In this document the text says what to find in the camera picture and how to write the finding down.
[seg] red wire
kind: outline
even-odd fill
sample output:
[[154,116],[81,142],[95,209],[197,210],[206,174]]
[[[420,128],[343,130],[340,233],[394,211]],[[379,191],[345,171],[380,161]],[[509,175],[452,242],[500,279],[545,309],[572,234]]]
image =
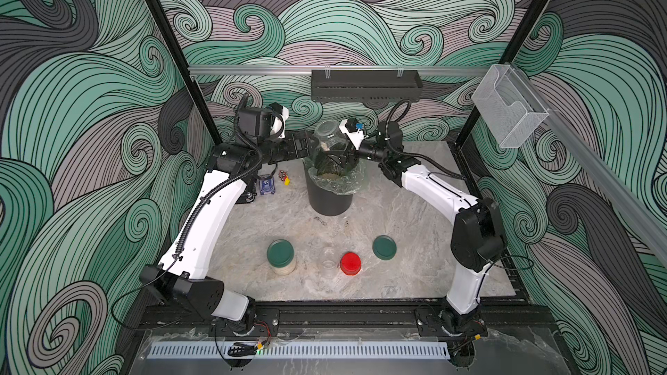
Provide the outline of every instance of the red wire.
[[271,329],[269,329],[269,325],[266,324],[266,322],[263,322],[262,320],[257,320],[256,323],[259,324],[260,326],[264,326],[266,328],[266,332],[268,334],[268,339],[266,341],[266,345],[268,345],[269,343],[271,343]]

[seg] white cable tray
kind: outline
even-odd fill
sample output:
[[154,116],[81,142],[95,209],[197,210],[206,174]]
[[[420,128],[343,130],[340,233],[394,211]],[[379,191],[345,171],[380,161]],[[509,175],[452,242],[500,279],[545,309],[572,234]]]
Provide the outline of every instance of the white cable tray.
[[[225,359],[234,342],[218,342]],[[449,360],[445,342],[358,342],[358,341],[299,341],[269,345],[266,350],[242,359],[439,359]],[[220,359],[213,341],[154,342],[146,359]]]

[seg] transparent cup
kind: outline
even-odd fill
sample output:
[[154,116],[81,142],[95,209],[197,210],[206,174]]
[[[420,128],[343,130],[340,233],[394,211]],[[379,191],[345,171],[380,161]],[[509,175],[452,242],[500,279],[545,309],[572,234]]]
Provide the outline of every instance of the transparent cup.
[[320,274],[322,278],[332,279],[338,274],[338,261],[336,253],[331,246],[322,249],[320,253]]

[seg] jar with green lid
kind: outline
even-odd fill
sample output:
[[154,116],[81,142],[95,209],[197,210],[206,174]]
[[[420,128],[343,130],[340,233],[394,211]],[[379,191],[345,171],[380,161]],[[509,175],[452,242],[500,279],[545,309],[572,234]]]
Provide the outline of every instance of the jar with green lid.
[[284,239],[274,240],[266,250],[271,269],[278,275],[287,275],[296,268],[294,248]]

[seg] jar lid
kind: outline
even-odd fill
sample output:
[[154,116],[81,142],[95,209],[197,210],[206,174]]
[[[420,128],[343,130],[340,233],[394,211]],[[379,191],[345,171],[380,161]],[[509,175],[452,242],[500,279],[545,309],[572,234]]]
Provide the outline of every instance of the jar lid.
[[283,268],[294,259],[294,248],[287,240],[274,240],[266,250],[266,258],[271,266]]
[[373,241],[373,254],[385,261],[392,259],[396,255],[396,242],[387,235],[376,237]]
[[340,260],[340,269],[346,275],[356,275],[362,270],[362,260],[354,252],[348,252]]

